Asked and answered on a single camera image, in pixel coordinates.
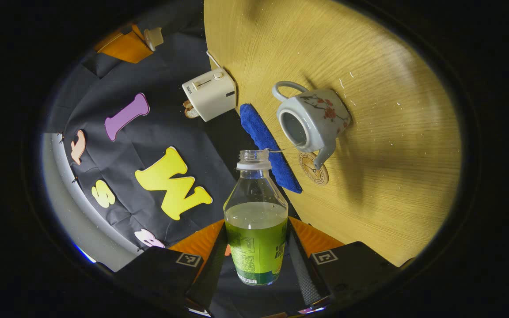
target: coaster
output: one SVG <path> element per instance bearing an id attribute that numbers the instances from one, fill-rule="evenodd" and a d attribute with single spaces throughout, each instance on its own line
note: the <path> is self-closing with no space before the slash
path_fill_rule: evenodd
<path id="1" fill-rule="evenodd" d="M 321 165 L 321 169 L 316 169 L 313 165 L 313 160 L 317 157 L 313 152 L 301 152 L 297 159 L 304 170 L 305 174 L 311 179 L 311 181 L 317 183 L 320 186 L 327 185 L 329 182 L 329 173 L 325 165 Z"/>

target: blue cloth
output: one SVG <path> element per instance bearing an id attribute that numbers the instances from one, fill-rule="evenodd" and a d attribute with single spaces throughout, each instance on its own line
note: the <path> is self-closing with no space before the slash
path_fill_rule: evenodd
<path id="1" fill-rule="evenodd" d="M 251 104 L 246 103 L 241 105 L 240 112 L 241 125 L 249 133 L 259 149 L 278 149 L 276 140 L 272 137 L 268 127 Z M 292 192 L 301 193 L 301 186 L 284 159 L 284 155 L 281 152 L 271 152 L 269 159 L 270 163 L 272 163 L 272 173 L 276 178 L 276 183 Z"/>

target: bottle label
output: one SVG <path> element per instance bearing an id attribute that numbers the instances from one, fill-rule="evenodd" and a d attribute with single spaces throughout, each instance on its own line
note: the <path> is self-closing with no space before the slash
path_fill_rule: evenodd
<path id="1" fill-rule="evenodd" d="M 286 220 L 253 230 L 225 223 L 233 263 L 243 282 L 265 285 L 278 278 L 284 258 Z"/>

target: white cord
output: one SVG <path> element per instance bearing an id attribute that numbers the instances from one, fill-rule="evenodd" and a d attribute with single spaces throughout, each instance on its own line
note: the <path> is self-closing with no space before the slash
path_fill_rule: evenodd
<path id="1" fill-rule="evenodd" d="M 212 59 L 212 61 L 213 61 L 214 63 L 216 63 L 216 65 L 217 65 L 218 67 L 220 67 L 219 63 L 216 61 L 216 59 L 214 59 L 214 58 L 213 58 L 213 56 L 209 53 L 209 51 L 205 51 L 205 52 L 206 52 L 206 53 L 208 53 L 209 58 L 210 58 L 210 59 Z"/>

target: wooden table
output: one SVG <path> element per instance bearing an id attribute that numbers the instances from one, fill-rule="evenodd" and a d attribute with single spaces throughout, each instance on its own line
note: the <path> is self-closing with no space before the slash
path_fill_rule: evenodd
<path id="1" fill-rule="evenodd" d="M 205 0 L 204 20 L 238 104 L 252 103 L 279 147 L 291 143 L 275 115 L 277 81 L 333 89 L 353 117 L 325 162 L 327 185 L 305 175 L 297 150 L 285 151 L 303 193 L 285 191 L 302 221 L 398 266 L 415 257 L 450 211 L 461 168 L 452 102 L 418 53 L 333 1 Z"/>

